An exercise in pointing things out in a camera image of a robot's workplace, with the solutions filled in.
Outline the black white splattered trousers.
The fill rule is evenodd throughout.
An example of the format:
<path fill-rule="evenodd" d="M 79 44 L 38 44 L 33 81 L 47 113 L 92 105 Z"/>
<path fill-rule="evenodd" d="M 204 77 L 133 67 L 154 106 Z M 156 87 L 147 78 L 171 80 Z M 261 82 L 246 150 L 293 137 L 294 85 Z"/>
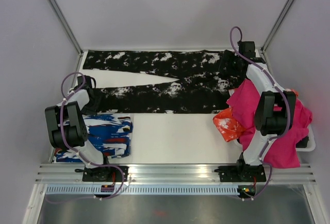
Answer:
<path fill-rule="evenodd" d="M 228 108 L 229 91 L 245 79 L 221 77 L 223 51 L 88 51 L 85 70 L 174 78 L 174 82 L 97 88 L 99 112 L 210 114 Z"/>

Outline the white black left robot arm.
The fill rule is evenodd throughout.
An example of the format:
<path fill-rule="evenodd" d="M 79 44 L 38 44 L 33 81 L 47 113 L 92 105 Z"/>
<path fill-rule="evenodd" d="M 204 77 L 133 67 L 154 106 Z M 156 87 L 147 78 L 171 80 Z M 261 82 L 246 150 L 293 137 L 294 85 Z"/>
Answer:
<path fill-rule="evenodd" d="M 83 180 L 107 181 L 112 176 L 108 159 L 88 139 L 84 115 L 96 115 L 101 98 L 94 93 L 96 80 L 76 73 L 77 86 L 63 94 L 61 103 L 45 109 L 50 144 L 79 158 L 85 165 Z"/>

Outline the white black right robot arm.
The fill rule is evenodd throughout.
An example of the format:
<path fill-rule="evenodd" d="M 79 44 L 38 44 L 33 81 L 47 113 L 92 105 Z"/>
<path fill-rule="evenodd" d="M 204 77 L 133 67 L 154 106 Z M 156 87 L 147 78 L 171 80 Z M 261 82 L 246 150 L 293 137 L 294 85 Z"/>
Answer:
<path fill-rule="evenodd" d="M 266 64 L 257 61 L 253 41 L 240 40 L 235 52 L 249 62 L 246 76 L 260 95 L 253 121 L 256 132 L 236 164 L 215 171 L 221 182 L 265 182 L 264 158 L 273 143 L 291 129 L 296 95 L 279 86 Z"/>

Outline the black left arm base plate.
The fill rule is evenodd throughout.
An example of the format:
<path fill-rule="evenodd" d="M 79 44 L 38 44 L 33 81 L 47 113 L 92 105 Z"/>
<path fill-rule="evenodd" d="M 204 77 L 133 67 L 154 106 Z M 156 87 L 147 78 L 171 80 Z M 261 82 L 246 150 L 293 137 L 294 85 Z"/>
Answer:
<path fill-rule="evenodd" d="M 93 168 L 75 169 L 76 173 L 82 173 L 83 182 L 124 182 L 127 181 L 128 166 L 101 165 Z"/>

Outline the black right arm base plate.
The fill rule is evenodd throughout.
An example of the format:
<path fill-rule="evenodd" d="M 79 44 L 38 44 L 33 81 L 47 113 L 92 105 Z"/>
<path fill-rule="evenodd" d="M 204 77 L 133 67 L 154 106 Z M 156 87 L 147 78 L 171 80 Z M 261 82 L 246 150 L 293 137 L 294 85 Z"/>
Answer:
<path fill-rule="evenodd" d="M 221 182 L 266 182 L 266 174 L 262 165 L 258 166 L 219 166 L 215 169 Z"/>

